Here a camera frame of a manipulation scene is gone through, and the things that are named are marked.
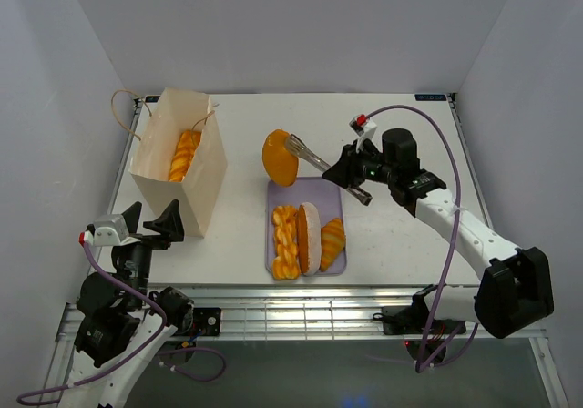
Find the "metal serving tongs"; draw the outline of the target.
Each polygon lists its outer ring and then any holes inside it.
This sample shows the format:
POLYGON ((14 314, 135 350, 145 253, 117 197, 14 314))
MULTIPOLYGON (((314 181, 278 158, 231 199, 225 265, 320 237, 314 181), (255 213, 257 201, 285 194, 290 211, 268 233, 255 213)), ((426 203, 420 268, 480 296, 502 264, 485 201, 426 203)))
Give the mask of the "metal serving tongs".
MULTIPOLYGON (((327 171, 331 166, 313 153, 297 136, 290 134, 284 140, 286 150, 294 155, 296 158, 308 162, 321 172, 327 171)), ((355 197, 361 204, 368 206, 373 200, 373 196, 360 188, 347 188, 345 191, 355 197)))

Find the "oval orange bread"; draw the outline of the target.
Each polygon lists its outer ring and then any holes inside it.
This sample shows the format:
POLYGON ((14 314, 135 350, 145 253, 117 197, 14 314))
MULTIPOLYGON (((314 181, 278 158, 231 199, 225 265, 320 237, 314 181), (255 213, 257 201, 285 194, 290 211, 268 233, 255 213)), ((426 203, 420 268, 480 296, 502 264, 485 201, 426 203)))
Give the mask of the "oval orange bread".
POLYGON ((289 187, 297 179, 299 160, 285 147, 290 134, 282 129, 272 131, 265 139, 261 158, 265 171, 277 185, 289 187))

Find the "white sugared bread slice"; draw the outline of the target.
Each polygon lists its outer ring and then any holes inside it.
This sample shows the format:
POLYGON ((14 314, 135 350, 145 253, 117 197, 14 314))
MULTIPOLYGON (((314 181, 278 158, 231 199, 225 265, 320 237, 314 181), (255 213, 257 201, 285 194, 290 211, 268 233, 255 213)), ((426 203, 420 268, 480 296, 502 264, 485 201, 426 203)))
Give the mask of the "white sugared bread slice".
POLYGON ((301 273, 312 276, 320 268, 322 244, 320 215, 310 202, 302 203, 298 209, 297 243, 301 273))

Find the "long twisted braided bread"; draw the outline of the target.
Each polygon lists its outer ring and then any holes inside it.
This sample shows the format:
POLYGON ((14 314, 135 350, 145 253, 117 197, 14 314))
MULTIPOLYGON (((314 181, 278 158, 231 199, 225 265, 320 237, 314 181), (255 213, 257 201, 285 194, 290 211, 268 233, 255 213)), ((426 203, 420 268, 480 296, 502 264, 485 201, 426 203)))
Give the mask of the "long twisted braided bread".
POLYGON ((170 182, 181 182, 184 179, 194 159, 200 139, 200 131, 186 130, 180 135, 170 164, 170 182))

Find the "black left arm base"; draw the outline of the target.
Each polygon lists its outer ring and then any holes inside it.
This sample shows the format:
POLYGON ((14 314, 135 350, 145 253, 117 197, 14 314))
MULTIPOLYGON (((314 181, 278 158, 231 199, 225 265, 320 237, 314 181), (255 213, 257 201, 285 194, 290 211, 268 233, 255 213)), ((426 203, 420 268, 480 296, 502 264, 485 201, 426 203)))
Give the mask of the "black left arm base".
POLYGON ((220 335, 222 309, 195 307, 188 311, 186 317, 177 330, 180 336, 208 336, 220 335))

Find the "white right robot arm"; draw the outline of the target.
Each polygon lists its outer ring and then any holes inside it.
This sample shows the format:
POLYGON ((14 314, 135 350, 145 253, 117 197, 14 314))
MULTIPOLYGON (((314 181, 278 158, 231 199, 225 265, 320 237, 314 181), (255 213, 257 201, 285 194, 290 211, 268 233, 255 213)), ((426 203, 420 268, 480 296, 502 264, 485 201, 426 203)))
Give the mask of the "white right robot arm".
POLYGON ((537 247, 522 249, 455 202, 454 194, 424 169, 407 129, 389 129, 382 148, 366 139, 343 147, 323 177, 343 189, 366 180, 387 186, 393 200, 414 218, 455 242, 455 251, 475 272, 475 289, 430 285, 389 322, 399 331, 433 332, 444 321, 474 322, 498 338, 540 321, 554 311, 550 268, 537 247))

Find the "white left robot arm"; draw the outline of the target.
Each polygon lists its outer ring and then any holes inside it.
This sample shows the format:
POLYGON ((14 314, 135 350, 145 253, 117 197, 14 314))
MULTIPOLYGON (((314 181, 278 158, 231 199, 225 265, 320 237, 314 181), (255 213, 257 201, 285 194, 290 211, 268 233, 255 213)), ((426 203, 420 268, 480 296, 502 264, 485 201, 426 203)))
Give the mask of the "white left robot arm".
POLYGON ((104 215, 79 236, 93 272, 83 281, 77 309, 83 320, 61 407, 122 407, 158 349, 193 323, 193 304, 179 290, 150 291, 152 254, 182 242, 179 202, 152 221, 142 205, 104 215))

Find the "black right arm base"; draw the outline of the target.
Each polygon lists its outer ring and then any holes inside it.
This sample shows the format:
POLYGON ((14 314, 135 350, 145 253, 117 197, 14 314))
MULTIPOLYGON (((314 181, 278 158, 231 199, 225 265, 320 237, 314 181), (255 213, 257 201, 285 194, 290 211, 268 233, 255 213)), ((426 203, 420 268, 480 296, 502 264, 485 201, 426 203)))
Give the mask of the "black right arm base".
MULTIPOLYGON (((422 335, 428 317, 429 310, 427 308, 409 305, 402 308, 382 307, 381 311, 376 312, 372 319, 383 325, 384 335, 422 335)), ((434 317, 429 329, 429 337, 445 336, 458 327, 461 327, 459 334, 466 333, 464 323, 454 320, 439 320, 434 317)))

